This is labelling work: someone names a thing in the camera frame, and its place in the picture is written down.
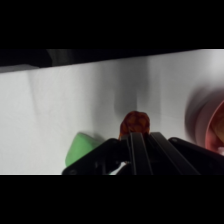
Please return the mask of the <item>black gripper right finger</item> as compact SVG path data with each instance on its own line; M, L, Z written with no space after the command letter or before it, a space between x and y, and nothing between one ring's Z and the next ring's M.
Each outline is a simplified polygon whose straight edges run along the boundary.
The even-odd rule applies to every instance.
M141 175L224 175L224 156L159 132L140 137Z

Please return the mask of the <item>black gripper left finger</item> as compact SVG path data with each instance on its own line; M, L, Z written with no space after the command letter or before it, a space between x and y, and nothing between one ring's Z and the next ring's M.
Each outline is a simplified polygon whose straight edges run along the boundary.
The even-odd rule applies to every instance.
M152 175L144 137L130 133L121 140L114 138L102 143L62 171L63 175L109 175L122 163L118 175Z

